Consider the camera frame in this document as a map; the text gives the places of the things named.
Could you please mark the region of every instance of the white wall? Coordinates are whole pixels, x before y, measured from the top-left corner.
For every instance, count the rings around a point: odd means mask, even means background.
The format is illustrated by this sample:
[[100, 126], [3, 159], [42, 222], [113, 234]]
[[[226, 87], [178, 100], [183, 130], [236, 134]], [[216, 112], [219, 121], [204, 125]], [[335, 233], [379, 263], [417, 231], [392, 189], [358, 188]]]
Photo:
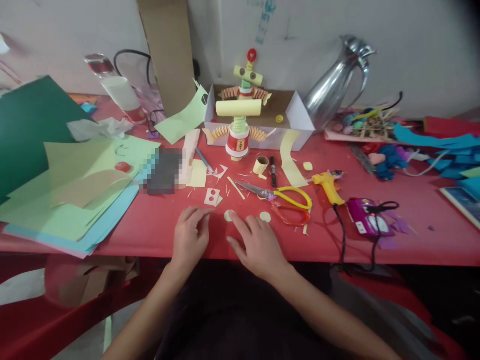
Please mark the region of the white wall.
[[[354, 34], [379, 54], [370, 57], [370, 79], [359, 104], [404, 91], [405, 116], [453, 116], [479, 106], [479, 39], [466, 10], [455, 0], [275, 0], [263, 45], [255, 42], [265, 0], [191, 0], [192, 49], [200, 82], [237, 84], [233, 66], [255, 47], [254, 69], [267, 88], [305, 95], [336, 60], [339, 35]], [[125, 48], [147, 52], [135, 0], [0, 1], [0, 32], [20, 50], [1, 56], [25, 80], [51, 74], [69, 92], [101, 93], [83, 55], [113, 58]], [[119, 60], [135, 83], [145, 61]], [[2, 77], [0, 84], [8, 83]], [[360, 86], [355, 76], [349, 97]]]

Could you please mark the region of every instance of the yellow paper roll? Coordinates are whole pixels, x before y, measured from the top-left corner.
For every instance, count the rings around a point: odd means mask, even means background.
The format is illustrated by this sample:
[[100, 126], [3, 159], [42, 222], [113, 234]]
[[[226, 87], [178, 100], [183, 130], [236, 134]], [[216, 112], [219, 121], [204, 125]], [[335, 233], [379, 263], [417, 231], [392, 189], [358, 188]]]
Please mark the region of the yellow paper roll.
[[253, 167], [253, 173], [257, 175], [261, 175], [267, 169], [269, 165], [269, 158], [266, 156], [260, 156], [256, 158], [255, 166]]
[[260, 75], [255, 71], [247, 70], [246, 68], [241, 66], [235, 66], [235, 69], [233, 70], [233, 75], [235, 75], [239, 79], [246, 80], [256, 86], [262, 85], [262, 81], [264, 79], [263, 75]]
[[262, 100], [217, 101], [218, 116], [259, 116], [262, 112]]

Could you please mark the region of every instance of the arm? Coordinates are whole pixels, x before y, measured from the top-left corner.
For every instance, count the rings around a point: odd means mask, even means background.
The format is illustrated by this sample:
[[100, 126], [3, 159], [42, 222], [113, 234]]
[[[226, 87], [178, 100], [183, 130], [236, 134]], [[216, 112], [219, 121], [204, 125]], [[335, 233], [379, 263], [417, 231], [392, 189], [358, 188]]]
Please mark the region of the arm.
[[208, 214], [212, 211], [192, 206], [182, 212], [175, 228], [171, 262], [103, 360], [138, 359], [162, 336], [167, 313], [209, 244]]
[[400, 359], [369, 327], [297, 273], [282, 254], [268, 223], [253, 216], [245, 223], [232, 211], [230, 217], [245, 248], [231, 237], [227, 240], [241, 263], [270, 283], [319, 336], [361, 358]]

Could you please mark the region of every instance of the person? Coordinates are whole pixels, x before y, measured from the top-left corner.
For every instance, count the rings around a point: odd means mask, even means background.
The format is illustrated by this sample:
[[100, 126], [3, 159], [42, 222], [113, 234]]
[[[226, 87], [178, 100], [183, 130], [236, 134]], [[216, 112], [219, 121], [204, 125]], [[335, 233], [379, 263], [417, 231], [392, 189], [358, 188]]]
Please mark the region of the person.
[[243, 244], [226, 240], [243, 266], [200, 261], [213, 211], [191, 206], [181, 213], [171, 262], [104, 360], [140, 359], [159, 339], [156, 360], [332, 359], [339, 351], [342, 357], [400, 359], [286, 260], [260, 218], [243, 221], [230, 211]]

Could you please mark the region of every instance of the pen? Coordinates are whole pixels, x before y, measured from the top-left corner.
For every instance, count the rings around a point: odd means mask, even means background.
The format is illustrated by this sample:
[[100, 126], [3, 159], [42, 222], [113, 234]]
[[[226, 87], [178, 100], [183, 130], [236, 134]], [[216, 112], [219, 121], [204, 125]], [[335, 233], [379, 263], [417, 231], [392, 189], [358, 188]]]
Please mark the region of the pen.
[[270, 165], [271, 165], [271, 186], [276, 188], [277, 187], [277, 173], [275, 172], [275, 158], [273, 156], [270, 157]]
[[206, 168], [208, 169], [208, 172], [210, 174], [213, 174], [214, 173], [214, 169], [212, 169], [212, 167], [210, 166], [209, 162], [207, 161], [207, 159], [205, 158], [205, 156], [202, 154], [202, 152], [199, 150], [199, 148], [197, 147], [195, 149], [196, 153], [198, 154], [198, 156], [200, 157], [200, 159], [203, 161], [203, 163], [205, 164]]

